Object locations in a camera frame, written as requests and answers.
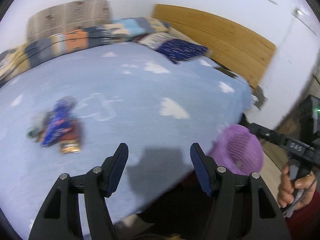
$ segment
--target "purple laundry basket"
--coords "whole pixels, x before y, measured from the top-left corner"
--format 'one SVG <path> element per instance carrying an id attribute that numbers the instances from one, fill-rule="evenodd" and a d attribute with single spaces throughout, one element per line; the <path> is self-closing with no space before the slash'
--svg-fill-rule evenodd
<path id="1" fill-rule="evenodd" d="M 257 137 L 239 124 L 225 128 L 207 155 L 211 156 L 217 165 L 240 175 L 261 171 L 264 158 Z"/>

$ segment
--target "human hand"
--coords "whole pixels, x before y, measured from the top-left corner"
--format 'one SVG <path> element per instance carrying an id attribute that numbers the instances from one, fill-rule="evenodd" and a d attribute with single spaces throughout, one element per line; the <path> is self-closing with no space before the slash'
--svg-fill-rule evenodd
<path id="1" fill-rule="evenodd" d="M 307 189 L 312 184 L 313 180 L 316 178 L 311 172 L 308 176 L 305 176 L 301 179 L 298 179 L 293 184 L 289 178 L 289 166 L 286 164 L 281 171 L 281 182 L 279 185 L 279 193 L 278 193 L 278 204 L 284 208 L 288 204 L 292 204 L 294 201 L 293 191 L 295 188 L 297 189 Z M 313 197 L 313 194 L 316 191 L 316 183 L 311 187 L 311 189 L 307 192 L 305 197 L 297 203 L 295 209 L 300 209 L 306 205 L 308 205 Z"/>

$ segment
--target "light blue bedsheet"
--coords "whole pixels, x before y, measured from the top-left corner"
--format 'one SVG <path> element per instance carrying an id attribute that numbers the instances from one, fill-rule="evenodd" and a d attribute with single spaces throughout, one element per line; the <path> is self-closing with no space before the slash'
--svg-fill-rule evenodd
<path id="1" fill-rule="evenodd" d="M 207 152 L 226 126 L 251 104 L 243 78 L 231 78 L 201 57 L 180 65 L 135 43 L 81 50 L 45 62 L 0 89 L 0 206 L 28 239 L 58 176 L 85 174 L 114 154 L 129 159 L 117 191 L 106 200 L 113 222 L 141 210 L 193 169 L 189 149 Z M 64 97 L 84 129 L 82 151 L 62 154 L 26 137 L 32 116 Z M 84 199 L 80 198 L 84 234 Z"/>

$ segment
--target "patterned pillow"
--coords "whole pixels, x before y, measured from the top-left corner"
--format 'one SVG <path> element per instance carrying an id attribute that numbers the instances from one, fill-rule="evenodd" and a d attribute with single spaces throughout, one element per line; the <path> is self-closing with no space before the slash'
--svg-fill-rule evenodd
<path id="1" fill-rule="evenodd" d="M 176 30 L 176 29 L 174 29 L 172 27 L 169 28 L 168 33 L 171 34 L 173 37 L 178 38 L 180 40 L 189 41 L 189 42 L 191 42 L 193 44 L 200 45 L 199 43 L 197 43 L 194 40 L 192 40 L 189 36 L 183 34 L 182 32 L 179 32 L 178 30 Z M 203 56 L 211 58 L 212 57 L 212 51 L 210 49 L 208 49 L 207 52 L 205 52 L 203 54 Z"/>
<path id="2" fill-rule="evenodd" d="M 179 61 L 190 60 L 208 51 L 205 46 L 177 39 L 168 33 L 149 34 L 138 43 L 165 55 L 175 64 L 178 64 Z"/>

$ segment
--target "screw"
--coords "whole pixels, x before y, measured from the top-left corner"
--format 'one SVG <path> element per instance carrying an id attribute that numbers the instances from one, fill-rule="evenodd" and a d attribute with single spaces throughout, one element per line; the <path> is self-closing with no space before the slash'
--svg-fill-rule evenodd
<path id="1" fill-rule="evenodd" d="M 260 178 L 260 174 L 257 173 L 257 172 L 253 172 L 253 173 L 251 174 L 251 176 L 252 176 L 254 179 Z"/>
<path id="2" fill-rule="evenodd" d="M 101 167 L 94 167 L 93 169 L 92 169 L 92 171 L 93 171 L 93 173 L 99 173 L 100 171 L 102 171 L 102 169 L 101 169 Z"/>
<path id="3" fill-rule="evenodd" d="M 59 176 L 60 179 L 66 179 L 67 177 L 68 177 L 68 174 L 66 174 L 66 173 L 62 173 L 62 174 Z"/>
<path id="4" fill-rule="evenodd" d="M 226 172 L 226 168 L 223 167 L 223 166 L 219 166 L 219 167 L 217 168 L 217 171 L 219 171 L 220 173 L 224 173 L 224 172 Z"/>

